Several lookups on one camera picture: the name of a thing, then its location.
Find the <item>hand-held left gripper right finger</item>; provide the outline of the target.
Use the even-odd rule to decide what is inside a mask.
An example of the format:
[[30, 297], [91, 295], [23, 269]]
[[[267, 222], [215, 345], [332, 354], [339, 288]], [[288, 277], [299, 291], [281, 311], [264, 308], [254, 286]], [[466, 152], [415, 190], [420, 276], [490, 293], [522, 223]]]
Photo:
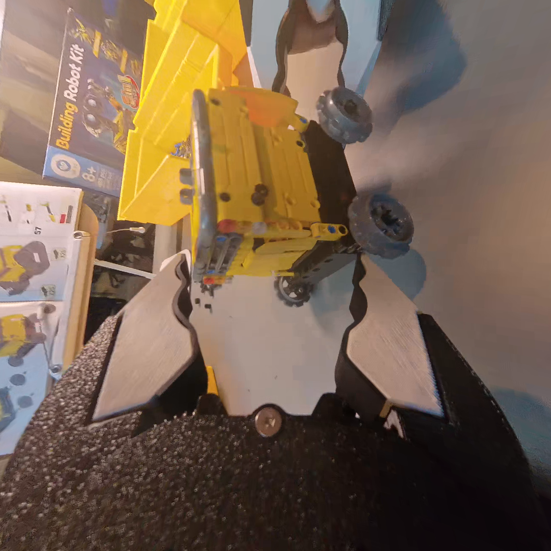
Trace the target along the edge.
[[337, 395], [365, 422], [396, 409], [444, 418], [414, 302], [368, 255], [356, 260], [353, 286], [353, 323], [335, 367]]

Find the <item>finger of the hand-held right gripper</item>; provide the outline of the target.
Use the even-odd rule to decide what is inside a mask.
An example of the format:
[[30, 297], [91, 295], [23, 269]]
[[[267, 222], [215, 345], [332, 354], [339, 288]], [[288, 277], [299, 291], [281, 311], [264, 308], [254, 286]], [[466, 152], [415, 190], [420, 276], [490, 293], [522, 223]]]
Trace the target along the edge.
[[249, 1], [247, 59], [255, 88], [290, 95], [286, 86], [286, 38], [278, 38], [291, 1]]
[[337, 38], [343, 46], [338, 82], [364, 94], [380, 53], [382, 1], [339, 1]]

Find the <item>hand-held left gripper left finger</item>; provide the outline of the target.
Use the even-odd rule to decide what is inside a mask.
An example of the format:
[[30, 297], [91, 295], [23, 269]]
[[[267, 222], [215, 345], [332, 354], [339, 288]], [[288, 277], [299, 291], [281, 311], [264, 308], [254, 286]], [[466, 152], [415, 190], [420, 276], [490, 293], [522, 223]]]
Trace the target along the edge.
[[121, 310], [92, 421], [152, 410], [171, 418], [196, 409], [208, 377], [192, 312], [187, 252], [167, 259]]

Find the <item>yellow black toy brick vehicle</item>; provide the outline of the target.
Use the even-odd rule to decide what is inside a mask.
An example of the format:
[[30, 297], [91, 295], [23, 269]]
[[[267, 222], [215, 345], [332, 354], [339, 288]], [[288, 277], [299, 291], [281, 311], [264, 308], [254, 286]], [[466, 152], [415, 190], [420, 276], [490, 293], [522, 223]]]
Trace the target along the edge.
[[181, 201], [192, 206], [189, 274], [203, 293], [235, 277], [315, 287], [354, 260], [343, 147], [296, 107], [259, 88], [193, 91]]

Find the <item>grey desk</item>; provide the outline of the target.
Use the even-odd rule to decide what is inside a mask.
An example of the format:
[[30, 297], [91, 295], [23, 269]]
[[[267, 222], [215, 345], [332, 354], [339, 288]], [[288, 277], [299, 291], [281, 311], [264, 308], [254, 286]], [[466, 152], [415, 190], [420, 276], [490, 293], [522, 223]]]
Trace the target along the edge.
[[[550, 1], [396, 1], [346, 148], [354, 183], [390, 187], [412, 250], [373, 261], [431, 314], [550, 476]], [[236, 278], [192, 313], [226, 408], [309, 413], [334, 391], [354, 265], [287, 307]]]

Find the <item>person's right hand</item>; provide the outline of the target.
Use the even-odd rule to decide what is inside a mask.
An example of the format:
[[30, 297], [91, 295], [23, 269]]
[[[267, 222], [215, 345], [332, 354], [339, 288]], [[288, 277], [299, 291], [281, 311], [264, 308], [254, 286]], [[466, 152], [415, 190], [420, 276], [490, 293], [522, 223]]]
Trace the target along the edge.
[[336, 42], [337, 22], [335, 13], [323, 22], [315, 21], [308, 10], [297, 13], [287, 53], [305, 53]]

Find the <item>white instruction booklet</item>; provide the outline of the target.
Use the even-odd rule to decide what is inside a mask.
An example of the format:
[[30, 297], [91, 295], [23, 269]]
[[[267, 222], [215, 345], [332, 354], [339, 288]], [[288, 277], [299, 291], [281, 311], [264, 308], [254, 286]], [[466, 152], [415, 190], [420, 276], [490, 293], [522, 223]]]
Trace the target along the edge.
[[1, 182], [1, 456], [63, 370], [83, 192]]

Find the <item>blue toy kit box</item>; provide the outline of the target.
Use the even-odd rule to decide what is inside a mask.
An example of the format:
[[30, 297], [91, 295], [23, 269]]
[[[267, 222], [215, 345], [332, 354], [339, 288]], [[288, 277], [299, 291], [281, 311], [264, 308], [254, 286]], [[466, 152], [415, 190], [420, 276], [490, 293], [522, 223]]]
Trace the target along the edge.
[[67, 10], [43, 178], [120, 196], [142, 71], [142, 56]]

